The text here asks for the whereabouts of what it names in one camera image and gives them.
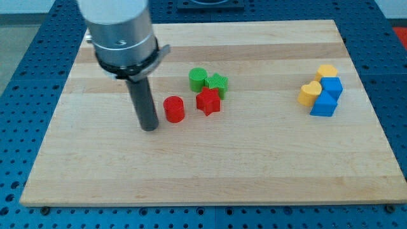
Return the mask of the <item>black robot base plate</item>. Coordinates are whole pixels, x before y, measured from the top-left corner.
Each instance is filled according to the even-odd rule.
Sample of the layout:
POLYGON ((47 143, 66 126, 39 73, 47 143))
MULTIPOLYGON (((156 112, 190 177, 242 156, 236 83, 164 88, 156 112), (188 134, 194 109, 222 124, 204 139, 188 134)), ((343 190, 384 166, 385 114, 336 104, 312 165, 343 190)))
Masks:
POLYGON ((176 0, 179 11, 243 10, 244 0, 176 0))

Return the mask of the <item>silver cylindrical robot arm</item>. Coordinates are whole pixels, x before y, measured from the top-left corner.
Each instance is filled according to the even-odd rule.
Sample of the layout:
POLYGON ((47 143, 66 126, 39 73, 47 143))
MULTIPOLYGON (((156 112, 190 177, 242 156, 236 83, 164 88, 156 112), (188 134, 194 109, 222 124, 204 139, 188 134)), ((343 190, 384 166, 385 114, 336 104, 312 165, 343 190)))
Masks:
POLYGON ((148 75, 170 46, 159 47, 148 0, 77 0, 89 35, 86 41, 95 50, 100 67, 126 82, 128 92, 144 131, 153 131, 159 121, 148 75))

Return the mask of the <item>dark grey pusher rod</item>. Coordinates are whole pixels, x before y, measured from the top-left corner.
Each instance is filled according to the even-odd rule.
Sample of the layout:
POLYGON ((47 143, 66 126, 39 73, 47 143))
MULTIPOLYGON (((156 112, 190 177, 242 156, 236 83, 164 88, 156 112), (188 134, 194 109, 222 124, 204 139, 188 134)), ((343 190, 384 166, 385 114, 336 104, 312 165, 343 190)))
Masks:
POLYGON ((159 121, 148 79, 144 78, 139 81, 127 80, 126 84, 141 129, 144 131, 155 130, 158 127, 159 121))

